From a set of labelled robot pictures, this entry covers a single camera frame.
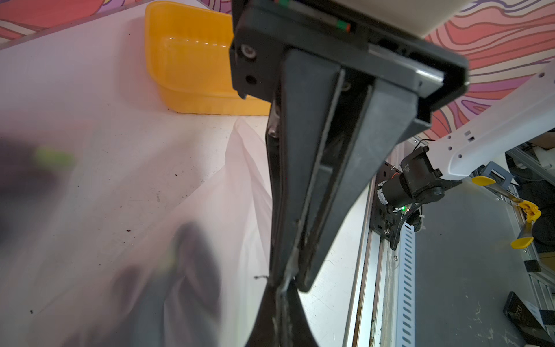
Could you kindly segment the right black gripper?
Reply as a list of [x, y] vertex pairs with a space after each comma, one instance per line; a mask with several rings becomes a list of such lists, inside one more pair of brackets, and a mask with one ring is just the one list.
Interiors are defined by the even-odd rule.
[[278, 198], [270, 266], [270, 280], [282, 282], [306, 225], [344, 81], [342, 67], [352, 87], [363, 76], [376, 77], [418, 95], [418, 116], [403, 133], [408, 139], [429, 129], [432, 113], [467, 91], [469, 63], [332, 1], [233, 1], [231, 8], [231, 76], [242, 98], [273, 100], [288, 51], [280, 69], [278, 173], [273, 176]]

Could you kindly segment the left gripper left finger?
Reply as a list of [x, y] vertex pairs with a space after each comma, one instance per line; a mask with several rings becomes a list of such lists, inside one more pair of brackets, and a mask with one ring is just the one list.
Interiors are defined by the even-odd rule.
[[247, 347], [280, 346], [281, 294], [277, 285], [268, 283], [265, 287], [261, 305]]

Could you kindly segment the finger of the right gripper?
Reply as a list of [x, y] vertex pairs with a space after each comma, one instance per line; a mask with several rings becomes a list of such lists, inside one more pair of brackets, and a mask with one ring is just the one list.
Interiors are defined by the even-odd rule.
[[351, 122], [301, 252], [299, 291], [311, 289], [348, 211], [416, 118], [418, 103], [414, 92], [375, 82], [347, 111]]

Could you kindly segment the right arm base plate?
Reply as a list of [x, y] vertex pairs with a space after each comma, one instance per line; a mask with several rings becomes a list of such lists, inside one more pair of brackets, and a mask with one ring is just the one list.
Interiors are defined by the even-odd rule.
[[397, 229], [399, 226], [409, 225], [413, 227], [414, 232], [417, 232], [420, 231], [423, 222], [422, 208], [419, 208], [407, 217], [404, 224], [400, 223], [401, 219], [410, 212], [414, 203], [401, 208], [392, 208], [390, 205], [383, 203], [383, 185], [389, 179], [399, 176], [400, 173], [401, 171], [391, 164], [387, 162], [382, 164], [376, 175], [370, 208], [369, 230], [389, 241], [391, 250], [396, 250], [399, 245], [401, 238], [401, 231]]

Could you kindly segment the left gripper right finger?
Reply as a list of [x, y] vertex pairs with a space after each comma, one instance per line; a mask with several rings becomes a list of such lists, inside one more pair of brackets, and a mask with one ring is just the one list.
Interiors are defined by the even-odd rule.
[[283, 295], [281, 307], [281, 345], [310, 347], [318, 346], [306, 319], [299, 291], [290, 283]]

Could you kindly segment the eggplant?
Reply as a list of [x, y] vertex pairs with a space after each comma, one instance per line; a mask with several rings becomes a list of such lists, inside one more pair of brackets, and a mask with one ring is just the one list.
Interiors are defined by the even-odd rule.
[[221, 270], [195, 222], [181, 225], [110, 346], [217, 346]]
[[33, 233], [75, 162], [72, 153], [58, 148], [1, 138], [1, 244]]

